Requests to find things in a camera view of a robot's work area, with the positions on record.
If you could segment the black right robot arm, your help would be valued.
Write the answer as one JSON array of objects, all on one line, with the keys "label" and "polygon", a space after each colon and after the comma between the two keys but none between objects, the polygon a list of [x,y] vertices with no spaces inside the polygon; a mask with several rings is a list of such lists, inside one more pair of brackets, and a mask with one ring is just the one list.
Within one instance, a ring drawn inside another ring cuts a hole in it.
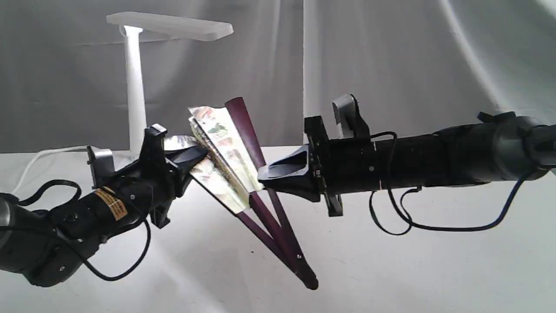
[{"label": "black right robot arm", "polygon": [[515,181],[534,169],[536,180],[555,167],[554,125],[514,112],[478,114],[479,123],[382,140],[359,113],[338,113],[342,138],[329,139],[320,116],[304,119],[308,143],[258,170],[267,190],[326,201],[342,216],[341,195],[391,188],[478,186]]}]

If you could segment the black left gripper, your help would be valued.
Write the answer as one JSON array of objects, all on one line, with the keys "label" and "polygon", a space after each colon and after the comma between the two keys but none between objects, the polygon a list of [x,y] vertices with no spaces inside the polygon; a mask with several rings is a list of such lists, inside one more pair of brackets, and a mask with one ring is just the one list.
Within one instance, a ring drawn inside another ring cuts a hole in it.
[{"label": "black left gripper", "polygon": [[206,158],[208,150],[193,145],[179,150],[165,149],[167,129],[159,123],[147,127],[139,153],[132,163],[126,206],[137,218],[150,218],[151,224],[163,229],[170,220],[169,207],[181,198],[193,177],[193,167]]}]

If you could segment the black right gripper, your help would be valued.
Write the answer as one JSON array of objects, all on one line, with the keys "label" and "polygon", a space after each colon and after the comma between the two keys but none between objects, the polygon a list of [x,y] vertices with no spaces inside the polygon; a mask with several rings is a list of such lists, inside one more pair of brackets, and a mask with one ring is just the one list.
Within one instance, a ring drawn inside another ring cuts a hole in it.
[{"label": "black right gripper", "polygon": [[[313,203],[320,202],[323,194],[328,216],[342,216],[342,194],[377,190],[377,156],[369,127],[362,117],[348,117],[339,125],[341,130],[351,131],[351,137],[329,139],[322,117],[306,117],[304,133],[308,145],[269,164],[266,173],[258,174],[258,182],[266,190],[291,194]],[[309,152],[316,181],[308,174],[269,176],[269,173],[308,173]]]}]

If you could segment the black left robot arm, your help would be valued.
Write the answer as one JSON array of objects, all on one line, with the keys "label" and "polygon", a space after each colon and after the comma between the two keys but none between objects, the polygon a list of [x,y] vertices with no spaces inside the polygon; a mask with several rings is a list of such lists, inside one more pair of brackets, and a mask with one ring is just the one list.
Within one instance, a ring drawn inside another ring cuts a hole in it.
[{"label": "black left robot arm", "polygon": [[[193,180],[191,170],[208,154],[189,136],[180,136],[182,144],[167,150],[166,135],[161,125],[146,128],[139,157],[119,170],[111,150],[88,146],[93,186],[87,195],[69,180],[50,180],[24,200],[2,193],[2,271],[40,287],[63,283],[81,266],[109,282],[132,273],[150,248],[152,226],[169,224],[171,204],[183,196]],[[89,262],[109,239],[141,225],[146,243],[128,270],[107,276]]]}]

